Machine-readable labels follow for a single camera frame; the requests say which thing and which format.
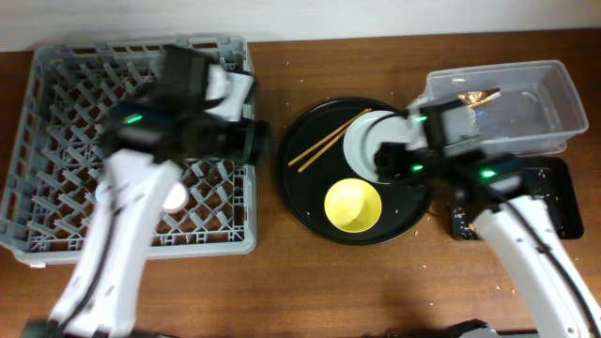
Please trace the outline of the grey round plate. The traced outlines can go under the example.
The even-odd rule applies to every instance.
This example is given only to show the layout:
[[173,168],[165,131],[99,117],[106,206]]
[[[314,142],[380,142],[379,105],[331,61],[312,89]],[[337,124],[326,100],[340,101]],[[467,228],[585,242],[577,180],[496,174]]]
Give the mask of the grey round plate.
[[403,117],[390,117],[370,126],[389,111],[366,113],[354,120],[344,137],[344,156],[351,169],[361,178],[379,184],[374,156],[381,143],[407,144],[413,150],[426,146],[426,138],[418,126]]

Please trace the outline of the yellow bowl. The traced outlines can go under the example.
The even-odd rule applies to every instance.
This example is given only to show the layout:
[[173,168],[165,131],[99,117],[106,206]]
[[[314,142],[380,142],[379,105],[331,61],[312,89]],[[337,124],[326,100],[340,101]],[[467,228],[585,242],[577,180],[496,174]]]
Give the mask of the yellow bowl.
[[323,207],[330,223],[350,234],[371,229],[382,213],[378,191],[370,183],[357,178],[334,183],[325,195]]

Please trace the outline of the wooden chopstick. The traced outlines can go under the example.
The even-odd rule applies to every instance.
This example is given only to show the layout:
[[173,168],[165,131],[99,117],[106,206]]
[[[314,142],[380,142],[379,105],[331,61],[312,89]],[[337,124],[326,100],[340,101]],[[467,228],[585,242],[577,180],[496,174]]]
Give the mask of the wooden chopstick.
[[371,108],[367,108],[367,109],[361,111],[360,113],[358,113],[357,115],[355,115],[354,117],[349,119],[349,121],[345,122],[343,125],[338,127],[336,130],[332,131],[330,134],[325,136],[323,139],[321,139],[314,145],[310,146],[308,149],[304,150],[296,158],[289,161],[287,165],[289,167],[291,167],[294,164],[296,164],[297,162],[299,162],[300,160],[304,159],[306,156],[310,155],[311,153],[314,153],[314,155],[310,159],[308,159],[301,167],[298,168],[299,173],[303,172],[306,168],[308,168],[311,164],[313,164],[319,157],[321,157],[327,150],[329,150],[333,145],[335,145],[339,139],[341,139],[344,136],[344,134],[347,132],[347,129],[349,128],[349,126],[351,125],[352,122],[354,122],[359,117],[366,115],[367,113],[370,113],[371,111],[372,111]]
[[309,166],[311,166],[315,161],[317,161],[322,155],[324,155],[331,147],[333,147],[346,134],[347,130],[348,130],[348,125],[346,125],[345,127],[342,126],[342,128],[335,135],[333,135],[331,138],[327,139],[326,145],[324,145],[322,148],[320,148],[311,159],[309,159],[305,164],[303,164],[298,169],[298,172],[302,173]]

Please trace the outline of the pink plastic cup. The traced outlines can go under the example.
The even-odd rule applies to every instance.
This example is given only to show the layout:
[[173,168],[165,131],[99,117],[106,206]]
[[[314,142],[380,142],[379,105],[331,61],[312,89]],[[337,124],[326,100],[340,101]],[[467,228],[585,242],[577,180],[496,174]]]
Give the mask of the pink plastic cup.
[[180,212],[189,202],[189,190],[181,182],[176,183],[162,203],[162,211],[168,214]]

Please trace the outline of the brown gold coffee sachet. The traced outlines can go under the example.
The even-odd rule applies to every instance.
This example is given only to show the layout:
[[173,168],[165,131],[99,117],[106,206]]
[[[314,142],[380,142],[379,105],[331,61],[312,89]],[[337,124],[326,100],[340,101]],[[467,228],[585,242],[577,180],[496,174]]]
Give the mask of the brown gold coffee sachet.
[[470,91],[458,94],[457,96],[466,106],[475,108],[499,98],[501,96],[501,90],[499,88],[494,88],[481,91]]

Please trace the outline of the light blue plastic cup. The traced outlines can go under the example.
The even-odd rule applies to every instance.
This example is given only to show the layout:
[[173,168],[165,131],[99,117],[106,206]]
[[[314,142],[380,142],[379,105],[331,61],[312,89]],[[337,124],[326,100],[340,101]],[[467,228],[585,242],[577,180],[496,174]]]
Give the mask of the light blue plastic cup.
[[113,210],[113,188],[109,182],[102,180],[94,192],[94,209],[104,213],[110,213]]

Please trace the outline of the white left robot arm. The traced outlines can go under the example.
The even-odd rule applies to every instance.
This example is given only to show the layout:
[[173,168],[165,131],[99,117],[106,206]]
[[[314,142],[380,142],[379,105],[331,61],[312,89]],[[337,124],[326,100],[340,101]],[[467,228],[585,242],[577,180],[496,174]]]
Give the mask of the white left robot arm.
[[100,138],[101,199],[41,336],[131,335],[152,233],[185,161],[257,165],[269,154],[270,124],[242,115],[254,80],[219,64],[176,63],[111,109]]

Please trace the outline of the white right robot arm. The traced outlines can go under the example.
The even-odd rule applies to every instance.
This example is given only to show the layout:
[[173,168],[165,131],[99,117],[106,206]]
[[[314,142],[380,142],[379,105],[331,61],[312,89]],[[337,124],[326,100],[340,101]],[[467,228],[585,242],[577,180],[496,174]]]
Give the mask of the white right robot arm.
[[540,336],[599,336],[600,306],[562,246],[545,201],[524,185],[520,158],[484,151],[469,105],[450,97],[386,116],[405,129],[402,140],[376,151],[378,181],[424,186],[461,207],[509,273]]

